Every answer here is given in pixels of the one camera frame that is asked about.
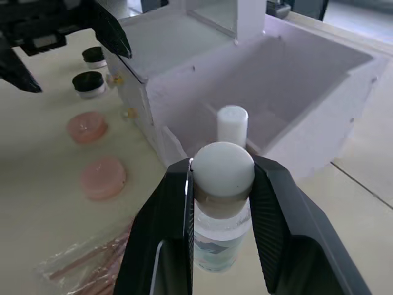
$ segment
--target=round pink sponge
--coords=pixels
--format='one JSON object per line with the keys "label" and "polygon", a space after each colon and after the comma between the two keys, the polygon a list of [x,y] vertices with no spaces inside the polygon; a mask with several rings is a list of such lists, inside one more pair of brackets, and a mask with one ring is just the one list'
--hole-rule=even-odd
{"label": "round pink sponge", "polygon": [[76,143],[96,141],[106,130],[105,117],[98,112],[84,112],[73,117],[67,124],[68,134]]}
{"label": "round pink sponge", "polygon": [[126,173],[115,157],[103,157],[87,166],[81,176],[83,192],[92,200],[105,200],[116,196],[124,187]]}

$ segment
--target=clear plastic bag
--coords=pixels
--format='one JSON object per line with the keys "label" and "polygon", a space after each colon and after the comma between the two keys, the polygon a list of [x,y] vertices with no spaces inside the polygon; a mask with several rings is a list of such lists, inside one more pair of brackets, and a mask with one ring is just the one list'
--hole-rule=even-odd
{"label": "clear plastic bag", "polygon": [[41,294],[112,295],[132,222],[120,222],[40,263]]}

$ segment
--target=black jar lid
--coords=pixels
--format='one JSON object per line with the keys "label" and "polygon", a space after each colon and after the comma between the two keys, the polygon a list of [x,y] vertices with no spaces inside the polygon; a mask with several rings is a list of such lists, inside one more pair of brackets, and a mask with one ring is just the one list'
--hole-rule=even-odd
{"label": "black jar lid", "polygon": [[72,80],[75,90],[79,92],[92,91],[104,84],[104,78],[101,73],[89,71],[79,74]]}
{"label": "black jar lid", "polygon": [[86,49],[82,52],[82,56],[84,57],[84,61],[87,63],[96,63],[105,59],[103,50],[100,46]]}

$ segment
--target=gray floor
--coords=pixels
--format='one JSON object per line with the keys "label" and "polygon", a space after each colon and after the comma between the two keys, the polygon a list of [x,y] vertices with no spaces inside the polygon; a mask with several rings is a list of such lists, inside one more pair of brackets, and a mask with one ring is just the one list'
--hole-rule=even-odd
{"label": "gray floor", "polygon": [[324,22],[393,44],[393,14],[331,1]]}

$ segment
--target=white plastic cap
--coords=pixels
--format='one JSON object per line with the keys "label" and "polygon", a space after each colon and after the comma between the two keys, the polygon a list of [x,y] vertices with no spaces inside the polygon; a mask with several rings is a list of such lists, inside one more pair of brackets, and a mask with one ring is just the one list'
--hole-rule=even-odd
{"label": "white plastic cap", "polygon": [[248,113],[239,106],[226,106],[217,113],[217,140],[246,147]]}
{"label": "white plastic cap", "polygon": [[192,162],[195,198],[201,211],[217,219],[236,216],[254,182],[254,160],[240,146],[218,142],[201,148]]}

